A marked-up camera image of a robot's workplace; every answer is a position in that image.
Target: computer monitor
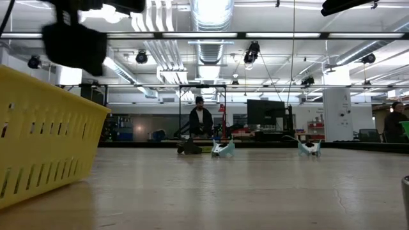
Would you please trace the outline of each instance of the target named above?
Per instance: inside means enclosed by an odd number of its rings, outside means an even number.
[[[284,118],[285,115],[284,102],[247,100],[248,125],[275,125],[277,118]]]

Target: man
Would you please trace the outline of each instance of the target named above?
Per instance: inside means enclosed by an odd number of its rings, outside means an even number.
[[[203,97],[196,97],[196,107],[189,115],[190,136],[193,138],[207,139],[212,136],[213,118],[203,105]]]
[[[387,142],[389,143],[399,143],[406,142],[405,137],[403,137],[403,127],[399,122],[407,121],[408,117],[402,114],[405,107],[401,102],[394,102],[392,104],[392,109],[394,110],[385,118],[385,125],[383,132]]]

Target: black cap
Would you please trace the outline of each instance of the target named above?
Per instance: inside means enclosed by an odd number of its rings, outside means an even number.
[[[402,102],[394,102],[392,104],[392,109],[395,109],[397,105],[401,104]]]
[[[203,102],[203,97],[201,96],[196,97],[196,103],[199,103],[199,102]]]

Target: dark jacket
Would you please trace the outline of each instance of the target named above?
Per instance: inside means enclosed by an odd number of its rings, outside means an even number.
[[[401,121],[407,121],[408,117],[400,112],[392,112],[385,118],[383,131],[391,135],[402,135],[403,127]]]
[[[203,108],[203,131],[200,130],[199,116],[196,107],[192,109],[189,115],[190,134],[208,134],[212,136],[213,118],[209,110]]]

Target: yellow plastic basket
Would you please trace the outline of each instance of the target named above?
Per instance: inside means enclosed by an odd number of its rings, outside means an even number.
[[[0,209],[86,177],[108,108],[0,66]]]

